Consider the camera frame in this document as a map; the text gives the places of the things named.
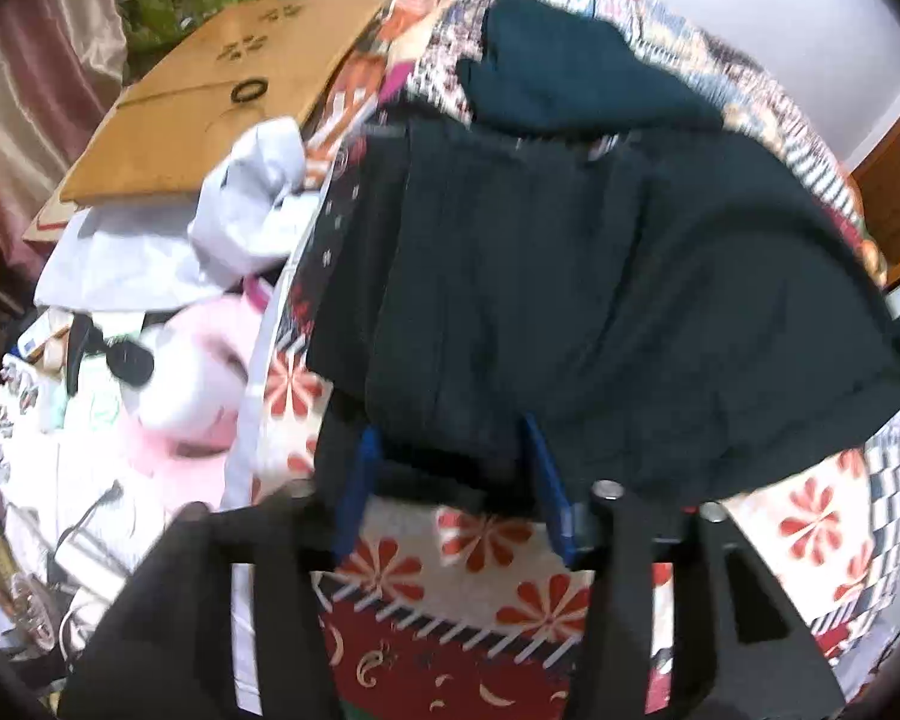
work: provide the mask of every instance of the pink curtain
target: pink curtain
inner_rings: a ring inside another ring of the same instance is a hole
[[[0,270],[34,280],[21,240],[120,93],[127,43],[115,0],[0,7]]]

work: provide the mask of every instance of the screw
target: screw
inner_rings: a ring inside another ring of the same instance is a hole
[[[700,514],[703,519],[709,522],[723,522],[727,519],[727,510],[719,503],[708,501],[700,507]]]
[[[617,498],[623,497],[624,485],[608,479],[601,479],[599,482],[593,483],[591,490],[593,490],[593,494],[597,498],[602,498],[605,501],[615,501]]]

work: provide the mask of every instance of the cardboard box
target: cardboard box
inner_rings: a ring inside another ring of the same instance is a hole
[[[384,1],[231,5],[125,92],[60,199],[189,199],[253,124],[279,116],[306,121]]]

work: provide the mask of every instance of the white cloth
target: white cloth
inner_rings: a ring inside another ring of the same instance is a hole
[[[170,311],[298,259],[321,191],[302,185],[296,122],[247,130],[207,175],[199,203],[112,202],[74,215],[34,302],[72,311]]]

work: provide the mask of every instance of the folded garment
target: folded garment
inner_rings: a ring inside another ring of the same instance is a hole
[[[539,0],[496,0],[484,58],[457,75],[473,121],[514,135],[599,136],[634,127],[720,129],[719,109],[641,62],[611,23]]]
[[[386,282],[349,289],[380,305],[365,408],[392,442],[500,479],[533,415],[572,500],[613,479],[692,504],[859,445],[900,408],[883,296],[758,143],[647,130],[589,160],[423,119],[409,143]],[[314,344],[343,313],[331,295]]]

